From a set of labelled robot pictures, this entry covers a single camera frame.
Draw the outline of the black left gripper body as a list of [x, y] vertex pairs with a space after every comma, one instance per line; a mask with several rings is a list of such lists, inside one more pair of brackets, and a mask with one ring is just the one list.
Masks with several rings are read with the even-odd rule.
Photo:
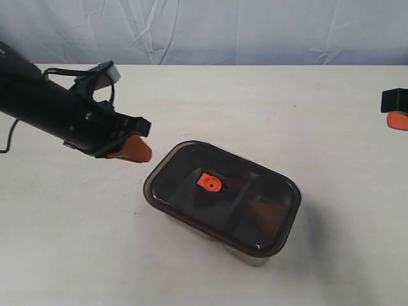
[[132, 136], [149, 135], [150, 121], [116, 112], [107, 101], [96, 102], [65, 92], [62, 102], [70, 111], [63, 144], [88, 156], [108, 157], [123, 149]]

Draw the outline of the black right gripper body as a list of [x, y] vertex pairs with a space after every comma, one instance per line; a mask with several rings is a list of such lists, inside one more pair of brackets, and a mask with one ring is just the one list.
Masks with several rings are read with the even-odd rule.
[[381, 113], [408, 113], [408, 89], [396, 88], [382, 92]]

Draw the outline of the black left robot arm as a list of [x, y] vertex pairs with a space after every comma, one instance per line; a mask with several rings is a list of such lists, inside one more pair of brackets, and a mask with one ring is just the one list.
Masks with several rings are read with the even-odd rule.
[[1, 43], [1, 112], [63, 140], [88, 156], [147, 163], [151, 148], [144, 138], [151, 123], [115, 111], [115, 91], [96, 101], [96, 90], [120, 79], [113, 61], [89, 70], [42, 71], [14, 48]]

